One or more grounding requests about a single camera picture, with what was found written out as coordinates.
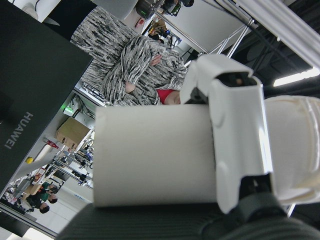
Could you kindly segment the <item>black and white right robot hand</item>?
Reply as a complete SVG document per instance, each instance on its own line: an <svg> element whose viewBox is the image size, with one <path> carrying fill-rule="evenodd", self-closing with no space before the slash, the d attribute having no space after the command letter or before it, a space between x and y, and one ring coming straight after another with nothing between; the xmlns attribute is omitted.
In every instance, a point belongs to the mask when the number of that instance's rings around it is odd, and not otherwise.
<svg viewBox="0 0 320 240"><path fill-rule="evenodd" d="M96 109L93 203L60 240L317 240L285 206L320 200L320 101L265 99L245 65L204 55L180 104Z"/></svg>

